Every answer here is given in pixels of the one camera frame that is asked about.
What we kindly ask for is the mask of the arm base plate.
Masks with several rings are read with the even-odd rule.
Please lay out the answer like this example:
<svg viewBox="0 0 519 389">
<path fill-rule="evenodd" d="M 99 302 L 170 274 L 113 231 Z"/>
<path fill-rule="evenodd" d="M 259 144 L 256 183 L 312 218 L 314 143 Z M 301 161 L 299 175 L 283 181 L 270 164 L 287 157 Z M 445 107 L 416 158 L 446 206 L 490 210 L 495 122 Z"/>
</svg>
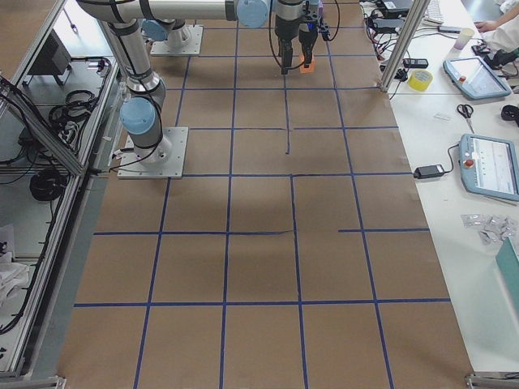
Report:
<svg viewBox="0 0 519 389">
<path fill-rule="evenodd" d="M 152 44 L 151 55 L 154 57 L 198 56 L 201 50 L 204 26 L 200 24 L 183 25 L 172 29 L 165 41 Z"/>
<path fill-rule="evenodd" d="M 162 141 L 156 149 L 135 148 L 130 136 L 125 147 L 133 151 L 122 154 L 122 167 L 117 175 L 121 179 L 181 178 L 188 140 L 187 127 L 165 127 Z"/>
</svg>

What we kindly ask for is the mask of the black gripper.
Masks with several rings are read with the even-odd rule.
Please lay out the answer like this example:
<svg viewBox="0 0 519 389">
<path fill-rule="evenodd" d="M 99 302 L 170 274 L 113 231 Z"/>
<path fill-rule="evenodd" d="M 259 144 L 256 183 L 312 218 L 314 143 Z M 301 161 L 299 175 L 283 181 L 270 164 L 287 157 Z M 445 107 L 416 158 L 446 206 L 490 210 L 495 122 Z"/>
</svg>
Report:
<svg viewBox="0 0 519 389">
<path fill-rule="evenodd" d="M 274 2 L 274 13 L 276 16 L 274 32 L 279 42 L 281 73 L 283 75 L 287 75 L 292 67 L 292 40 L 297 35 L 302 46 L 302 63 L 304 67 L 309 67 L 312 63 L 317 31 L 323 37 L 329 36 L 329 26 L 324 22 L 324 16 L 318 15 L 317 7 L 318 1 Z M 306 25 L 308 30 L 316 27 L 317 31 L 299 31 L 301 25 Z"/>
</svg>

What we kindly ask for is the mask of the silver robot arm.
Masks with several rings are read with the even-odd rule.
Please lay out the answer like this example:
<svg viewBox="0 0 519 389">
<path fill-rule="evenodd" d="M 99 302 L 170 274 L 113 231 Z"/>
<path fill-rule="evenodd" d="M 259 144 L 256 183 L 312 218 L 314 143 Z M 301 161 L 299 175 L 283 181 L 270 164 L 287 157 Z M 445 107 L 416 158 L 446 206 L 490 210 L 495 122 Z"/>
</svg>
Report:
<svg viewBox="0 0 519 389">
<path fill-rule="evenodd" d="M 272 55 L 287 74 L 294 69 L 293 40 L 302 46 L 302 67 L 308 68 L 318 36 L 329 38 L 328 25 L 314 1 L 80 1 L 79 6 L 105 29 L 104 34 L 126 77 L 130 93 L 119 119 L 134 145 L 137 163 L 157 166 L 169 159 L 173 145 L 161 122 L 165 83 L 153 70 L 144 36 L 165 41 L 186 19 L 238 21 L 249 28 L 267 24 L 278 46 Z"/>
</svg>

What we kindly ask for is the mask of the person hand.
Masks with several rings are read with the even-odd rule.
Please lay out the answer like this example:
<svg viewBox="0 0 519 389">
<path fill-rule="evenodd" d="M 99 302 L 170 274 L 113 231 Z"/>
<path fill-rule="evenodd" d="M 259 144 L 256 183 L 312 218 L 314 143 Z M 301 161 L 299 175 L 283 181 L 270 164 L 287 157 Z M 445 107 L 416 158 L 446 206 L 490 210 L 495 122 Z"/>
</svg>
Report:
<svg viewBox="0 0 519 389">
<path fill-rule="evenodd" d="M 496 30 L 500 25 L 496 20 L 485 20 L 474 23 L 479 32 L 490 32 Z"/>
</svg>

